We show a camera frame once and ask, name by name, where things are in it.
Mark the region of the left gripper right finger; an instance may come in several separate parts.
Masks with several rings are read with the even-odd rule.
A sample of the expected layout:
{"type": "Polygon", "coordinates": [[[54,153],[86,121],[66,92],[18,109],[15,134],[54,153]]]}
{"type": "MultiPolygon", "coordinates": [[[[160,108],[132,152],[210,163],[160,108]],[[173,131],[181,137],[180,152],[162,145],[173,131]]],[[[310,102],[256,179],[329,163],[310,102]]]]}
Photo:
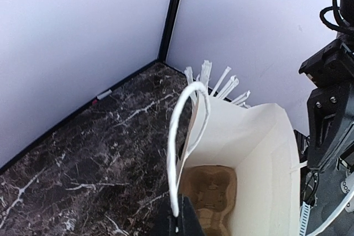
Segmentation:
{"type": "Polygon", "coordinates": [[[176,218],[176,234],[180,236],[204,236],[205,233],[190,199],[184,195],[179,195],[178,203],[179,215],[176,218]]]}

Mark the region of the brown pulp cup carrier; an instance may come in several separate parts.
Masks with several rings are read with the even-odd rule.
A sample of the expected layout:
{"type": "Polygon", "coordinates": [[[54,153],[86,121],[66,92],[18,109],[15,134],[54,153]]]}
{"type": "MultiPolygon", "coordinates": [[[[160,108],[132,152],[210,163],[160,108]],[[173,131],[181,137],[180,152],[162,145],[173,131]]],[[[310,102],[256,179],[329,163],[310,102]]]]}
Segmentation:
{"type": "Polygon", "coordinates": [[[190,199],[205,235],[231,234],[228,223],[237,192],[234,169],[221,165],[184,169],[179,191],[190,199]]]}

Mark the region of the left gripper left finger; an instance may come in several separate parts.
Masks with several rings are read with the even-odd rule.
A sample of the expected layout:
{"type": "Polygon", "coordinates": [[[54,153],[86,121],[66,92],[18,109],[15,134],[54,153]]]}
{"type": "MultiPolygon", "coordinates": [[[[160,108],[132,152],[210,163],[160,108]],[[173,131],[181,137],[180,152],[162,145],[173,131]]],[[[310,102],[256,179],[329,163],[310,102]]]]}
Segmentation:
{"type": "Polygon", "coordinates": [[[173,216],[170,200],[165,198],[154,222],[154,235],[175,236],[177,219],[173,216]]]}

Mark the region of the brown paper bag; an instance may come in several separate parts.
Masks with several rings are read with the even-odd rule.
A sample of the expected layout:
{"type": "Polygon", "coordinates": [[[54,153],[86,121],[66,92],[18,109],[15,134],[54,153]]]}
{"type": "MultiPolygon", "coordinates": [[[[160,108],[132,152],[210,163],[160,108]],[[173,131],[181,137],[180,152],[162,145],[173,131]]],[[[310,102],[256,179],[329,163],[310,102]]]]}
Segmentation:
{"type": "Polygon", "coordinates": [[[185,87],[172,112],[166,159],[173,216],[184,169],[222,165],[237,177],[232,235],[298,235],[298,147],[286,111],[275,103],[239,107],[201,82],[185,87]]]}

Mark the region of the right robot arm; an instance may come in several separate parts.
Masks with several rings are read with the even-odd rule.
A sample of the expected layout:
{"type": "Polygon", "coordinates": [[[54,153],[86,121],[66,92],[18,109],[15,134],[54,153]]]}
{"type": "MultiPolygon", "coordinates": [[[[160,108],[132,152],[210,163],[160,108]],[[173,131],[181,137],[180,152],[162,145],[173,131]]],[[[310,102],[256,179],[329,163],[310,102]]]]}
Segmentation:
{"type": "Polygon", "coordinates": [[[299,68],[316,86],[307,101],[309,136],[298,141],[306,164],[300,179],[300,235],[315,206],[320,174],[332,165],[353,173],[346,161],[353,154],[353,0],[332,0],[319,17],[337,37],[299,68]]]}

